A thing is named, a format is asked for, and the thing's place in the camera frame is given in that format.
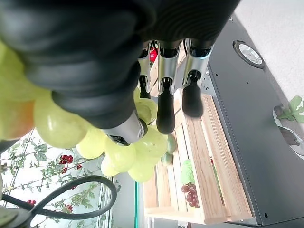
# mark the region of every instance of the black metal panel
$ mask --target black metal panel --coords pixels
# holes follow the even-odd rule
[[[253,45],[240,25],[228,21],[210,58],[210,76],[256,219],[269,225],[301,218],[304,161],[275,124],[273,108],[281,102],[265,72],[239,58],[235,40]]]

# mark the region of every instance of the wooden slat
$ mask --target wooden slat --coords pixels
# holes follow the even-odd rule
[[[167,166],[167,171],[168,171],[171,206],[174,208],[175,211],[178,211],[179,205],[177,203],[177,195],[176,195],[176,187],[175,187],[175,181],[178,180],[175,180],[174,177],[173,164]]]
[[[155,173],[151,179],[143,185],[143,203],[145,208],[157,207]]]
[[[155,82],[157,81],[157,76],[158,76],[158,56],[156,57],[150,70],[150,88],[152,88]]]
[[[177,62],[177,69],[180,67],[181,63],[184,61],[184,59],[186,58],[186,52],[184,50],[183,45],[181,45],[182,49],[180,49],[180,54],[179,54],[179,58],[178,58],[178,62]]]
[[[181,184],[181,163],[180,163],[180,156],[179,156],[179,142],[177,141],[177,147],[173,153],[173,168],[174,168],[174,176],[175,176],[175,186],[176,186],[176,195],[177,195],[177,202],[179,205],[180,212],[187,212],[187,202],[185,193],[181,191],[182,184]]]
[[[182,90],[177,90],[181,105]],[[183,124],[186,145],[191,159],[199,206],[204,212],[204,223],[227,221],[220,199],[213,168],[211,166],[205,136],[201,127],[201,120],[184,118]]]
[[[157,82],[155,83],[155,85],[152,87],[151,91],[150,91],[151,96],[158,96],[158,88],[157,88]]]
[[[228,216],[230,216],[231,220],[251,218],[252,215],[248,201],[213,99],[209,95],[202,95],[202,101],[204,114],[201,124],[208,149],[214,158],[213,161],[217,169],[218,180],[224,203],[228,210]]]
[[[175,129],[181,126],[184,118],[184,113],[182,110],[178,111],[175,115]]]
[[[171,206],[169,180],[167,167],[163,166],[161,161],[156,165],[156,178],[157,178],[157,195],[158,206],[169,207]]]
[[[144,213],[146,216],[150,216],[150,214],[156,213],[166,213],[166,212],[174,212],[173,207],[155,207],[155,208],[146,208]]]
[[[179,158],[180,158],[180,168],[182,169],[183,163],[188,159],[188,152],[187,152],[187,147],[185,143],[185,137],[184,137],[184,131],[182,125],[179,125],[175,129],[175,137],[176,137],[176,142],[178,143],[178,150],[179,150]],[[190,206],[186,202],[187,206],[187,211],[189,211]]]

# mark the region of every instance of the red berry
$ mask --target red berry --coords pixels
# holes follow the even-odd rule
[[[189,186],[189,192],[196,193],[196,187],[195,186]]]
[[[64,174],[66,172],[67,172],[67,167],[63,168],[61,173]]]
[[[186,193],[189,191],[189,187],[187,185],[182,186],[181,191]]]
[[[151,61],[151,62],[154,62],[155,59],[156,59],[156,57],[157,57],[157,52],[156,52],[155,50],[152,50],[152,51],[150,52],[150,61]]]
[[[196,205],[196,202],[193,202],[193,201],[189,202],[190,207],[195,207],[195,205]]]
[[[189,193],[188,193],[188,195],[187,195],[187,197],[186,197],[186,201],[187,201],[187,202],[192,202],[192,201],[193,201],[192,194],[189,194]]]

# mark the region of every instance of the round light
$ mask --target round light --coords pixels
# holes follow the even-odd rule
[[[259,65],[263,63],[260,55],[251,47],[247,46],[246,44],[240,44],[238,46],[238,48],[241,51],[241,53],[243,54],[243,56],[245,56],[252,63],[259,64]]]

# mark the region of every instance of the red grape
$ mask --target red grape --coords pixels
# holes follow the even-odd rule
[[[182,186],[181,191],[186,193],[189,191],[189,187],[187,185]]]
[[[196,202],[193,202],[193,201],[189,202],[190,207],[195,207],[195,205],[196,205]]]
[[[195,186],[189,186],[189,192],[196,193],[196,187]]]
[[[189,194],[189,193],[188,193],[187,198],[186,198],[186,201],[187,201],[187,202],[192,202],[192,200],[193,200],[192,194]]]

